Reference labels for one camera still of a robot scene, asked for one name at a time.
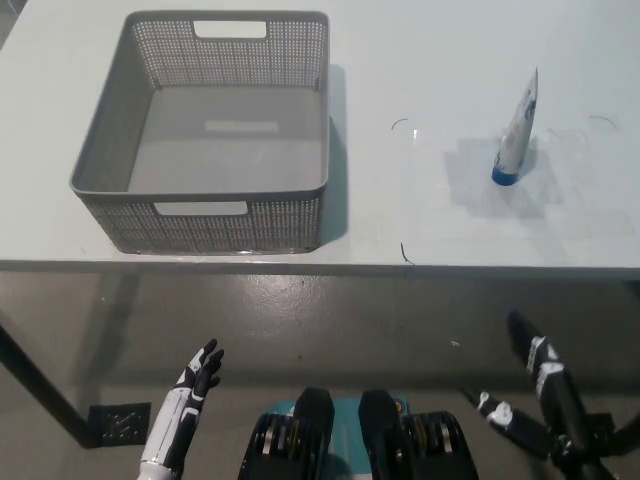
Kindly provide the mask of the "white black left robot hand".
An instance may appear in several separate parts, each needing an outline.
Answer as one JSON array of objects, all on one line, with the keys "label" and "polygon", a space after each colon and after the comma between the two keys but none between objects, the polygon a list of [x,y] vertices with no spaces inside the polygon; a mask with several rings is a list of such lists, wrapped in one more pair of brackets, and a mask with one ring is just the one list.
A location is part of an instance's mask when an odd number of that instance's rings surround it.
[{"label": "white black left robot hand", "polygon": [[224,350],[211,339],[166,395],[146,441],[138,479],[181,479],[208,392],[220,382]]}]

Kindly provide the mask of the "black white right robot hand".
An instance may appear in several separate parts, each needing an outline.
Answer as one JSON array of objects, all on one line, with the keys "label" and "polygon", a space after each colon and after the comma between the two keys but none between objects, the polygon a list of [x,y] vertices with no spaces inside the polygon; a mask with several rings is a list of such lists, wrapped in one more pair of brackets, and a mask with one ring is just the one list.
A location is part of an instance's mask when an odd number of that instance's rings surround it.
[{"label": "black white right robot hand", "polygon": [[595,454],[595,437],[569,369],[549,338],[521,313],[507,316],[514,354],[535,387],[540,423],[485,390],[464,389],[465,398],[491,428],[534,457],[559,465],[583,464]]}]

